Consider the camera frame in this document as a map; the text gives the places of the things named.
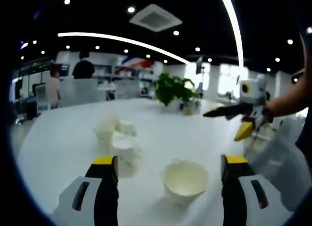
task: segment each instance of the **table surface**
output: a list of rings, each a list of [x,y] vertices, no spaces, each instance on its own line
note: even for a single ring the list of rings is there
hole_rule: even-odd
[[[203,100],[201,110],[206,112],[217,105]],[[164,112],[163,108],[159,102],[140,98],[41,114],[24,140],[18,166],[42,211],[52,213],[63,190],[85,175],[100,154],[92,128],[98,120],[114,115],[132,120],[143,151],[135,176],[119,180],[119,225],[191,225],[194,220],[204,223],[207,212],[211,214],[209,225],[222,225],[220,155],[243,153],[243,143],[234,142],[240,118],[226,121],[223,117],[183,116]],[[206,192],[187,210],[170,205],[163,197],[160,174],[173,159],[194,160],[209,172]]]

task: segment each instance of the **green leaves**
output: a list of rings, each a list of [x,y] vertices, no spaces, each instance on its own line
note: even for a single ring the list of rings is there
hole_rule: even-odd
[[[168,106],[175,99],[182,98],[184,102],[188,102],[190,98],[198,97],[198,94],[185,87],[186,82],[195,86],[192,80],[188,78],[181,79],[177,76],[170,76],[168,73],[162,73],[154,82],[156,98]]]

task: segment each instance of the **black ceiling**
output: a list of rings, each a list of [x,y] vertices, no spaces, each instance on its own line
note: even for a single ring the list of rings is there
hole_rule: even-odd
[[[303,68],[302,45],[294,15],[287,0],[232,0],[237,15],[244,51],[245,65],[252,70],[265,72],[284,71],[295,73]],[[70,45],[72,51],[88,49],[109,53],[145,57],[150,54],[155,60],[177,60],[143,47],[103,38],[59,38],[62,32],[92,32],[120,36],[141,41],[189,61],[191,55],[211,57],[213,63],[238,64],[236,43],[229,15],[222,0],[37,0],[35,9],[27,11],[30,16],[24,25],[22,40],[29,42],[20,56],[24,61],[46,56],[55,56]],[[156,4],[172,13],[183,23],[158,33],[130,24],[133,14],[128,14],[130,5],[139,11],[149,4]]]

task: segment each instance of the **white bowl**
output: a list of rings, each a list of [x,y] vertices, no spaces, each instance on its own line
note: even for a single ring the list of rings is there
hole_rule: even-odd
[[[202,194],[208,184],[208,172],[193,161],[174,161],[163,172],[166,198],[185,206]]]

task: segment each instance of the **ceiling air vent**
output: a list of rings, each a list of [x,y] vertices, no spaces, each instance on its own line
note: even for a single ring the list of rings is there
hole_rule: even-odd
[[[180,25],[182,21],[161,7],[150,4],[135,14],[130,23],[159,32]]]

